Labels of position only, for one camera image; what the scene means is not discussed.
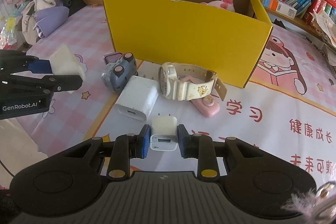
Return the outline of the white foam eraser block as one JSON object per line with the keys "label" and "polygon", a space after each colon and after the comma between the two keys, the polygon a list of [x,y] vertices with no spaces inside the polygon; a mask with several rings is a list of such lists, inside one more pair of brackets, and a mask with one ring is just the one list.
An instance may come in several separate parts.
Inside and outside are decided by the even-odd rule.
{"label": "white foam eraser block", "polygon": [[79,63],[79,59],[65,44],[50,56],[50,65],[53,75],[75,75],[80,76],[83,82],[86,80],[85,72]]}

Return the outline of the small white charger cube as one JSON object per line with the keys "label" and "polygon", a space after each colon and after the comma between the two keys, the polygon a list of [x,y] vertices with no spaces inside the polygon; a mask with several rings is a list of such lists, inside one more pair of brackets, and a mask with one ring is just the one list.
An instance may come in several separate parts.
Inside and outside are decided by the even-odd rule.
{"label": "small white charger cube", "polygon": [[150,148],[153,151],[175,151],[178,145],[177,126],[174,116],[155,116],[151,124]]}

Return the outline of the pink small device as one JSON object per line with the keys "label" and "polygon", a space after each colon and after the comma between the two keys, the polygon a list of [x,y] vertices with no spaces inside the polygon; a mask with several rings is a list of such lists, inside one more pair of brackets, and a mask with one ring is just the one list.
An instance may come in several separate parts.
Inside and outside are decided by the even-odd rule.
{"label": "pink small device", "polygon": [[213,98],[212,95],[191,100],[191,103],[206,118],[211,118],[217,115],[220,110],[219,103]]}

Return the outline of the large white power adapter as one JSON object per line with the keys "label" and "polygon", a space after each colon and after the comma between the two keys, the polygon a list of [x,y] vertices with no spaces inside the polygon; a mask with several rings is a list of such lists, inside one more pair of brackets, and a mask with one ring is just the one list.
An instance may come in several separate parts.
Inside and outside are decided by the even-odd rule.
{"label": "large white power adapter", "polygon": [[154,108],[158,95],[157,81],[132,76],[114,106],[120,114],[145,122]]}

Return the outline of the grey toy car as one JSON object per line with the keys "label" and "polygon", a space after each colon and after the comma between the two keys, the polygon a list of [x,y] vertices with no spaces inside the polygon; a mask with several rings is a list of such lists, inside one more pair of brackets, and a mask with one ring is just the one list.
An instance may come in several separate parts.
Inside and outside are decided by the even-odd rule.
{"label": "grey toy car", "polygon": [[137,63],[133,53],[109,53],[103,57],[105,68],[101,79],[112,92],[120,94],[132,76],[137,76]]}

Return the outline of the white wrist watch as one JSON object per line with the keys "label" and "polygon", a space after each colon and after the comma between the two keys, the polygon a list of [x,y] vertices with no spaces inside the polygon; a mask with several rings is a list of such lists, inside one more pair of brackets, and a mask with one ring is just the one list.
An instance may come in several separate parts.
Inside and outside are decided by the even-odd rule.
{"label": "white wrist watch", "polygon": [[227,89],[214,71],[197,65],[164,63],[159,67],[161,94],[170,100],[190,101],[204,98],[215,90],[224,100]]}

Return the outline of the pink cartoon table mat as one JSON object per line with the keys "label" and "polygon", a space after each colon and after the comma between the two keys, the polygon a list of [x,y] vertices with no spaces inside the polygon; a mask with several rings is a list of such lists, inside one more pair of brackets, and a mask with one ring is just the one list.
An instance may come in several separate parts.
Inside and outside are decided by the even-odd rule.
{"label": "pink cartoon table mat", "polygon": [[[120,114],[116,95],[101,80],[103,56],[113,52],[103,7],[84,7],[29,54],[48,59],[63,44],[78,58],[86,80],[78,91],[56,93],[49,111],[18,119],[41,151],[52,156],[94,136],[110,141],[138,133],[143,122]],[[150,115],[172,115],[188,132],[215,141],[237,137],[299,166],[322,185],[335,176],[335,86],[311,46],[297,60],[307,76],[304,95],[287,95],[251,81],[244,89],[228,86],[212,118],[202,116],[191,102],[163,97],[157,98]]]}

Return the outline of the yellow cardboard box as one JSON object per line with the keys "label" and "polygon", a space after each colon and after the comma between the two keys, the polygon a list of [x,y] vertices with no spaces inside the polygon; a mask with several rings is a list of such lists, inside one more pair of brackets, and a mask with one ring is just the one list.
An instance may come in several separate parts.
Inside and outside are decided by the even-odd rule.
{"label": "yellow cardboard box", "polygon": [[113,47],[152,63],[198,65],[243,88],[272,22],[260,0],[234,0],[235,12],[202,4],[211,1],[219,0],[103,0]]}

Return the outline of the pink plush toy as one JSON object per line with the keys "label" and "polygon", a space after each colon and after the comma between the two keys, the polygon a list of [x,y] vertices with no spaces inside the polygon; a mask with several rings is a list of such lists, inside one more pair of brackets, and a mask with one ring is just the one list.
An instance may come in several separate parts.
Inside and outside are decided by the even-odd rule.
{"label": "pink plush toy", "polygon": [[202,4],[235,12],[234,0],[219,0],[219,1],[211,1],[209,3],[202,2]]}

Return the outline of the orange white carton box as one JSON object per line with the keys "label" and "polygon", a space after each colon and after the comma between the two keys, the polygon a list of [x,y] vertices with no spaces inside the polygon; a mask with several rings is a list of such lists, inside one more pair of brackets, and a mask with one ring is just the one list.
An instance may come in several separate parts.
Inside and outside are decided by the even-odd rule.
{"label": "orange white carton box", "polygon": [[296,14],[297,14],[297,10],[294,9],[293,7],[291,7],[290,5],[282,2],[282,1],[278,1],[278,0],[261,0],[262,5],[265,8],[268,8],[272,11],[278,12],[279,14],[285,15],[288,18],[292,18],[294,19]]}

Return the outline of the stack of papers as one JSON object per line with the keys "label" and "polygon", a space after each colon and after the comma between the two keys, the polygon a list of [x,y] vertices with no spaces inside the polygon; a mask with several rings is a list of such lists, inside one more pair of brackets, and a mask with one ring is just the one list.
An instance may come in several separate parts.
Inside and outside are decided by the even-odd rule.
{"label": "stack of papers", "polygon": [[313,27],[326,44],[326,55],[329,64],[335,67],[335,23],[324,10],[313,12]]}

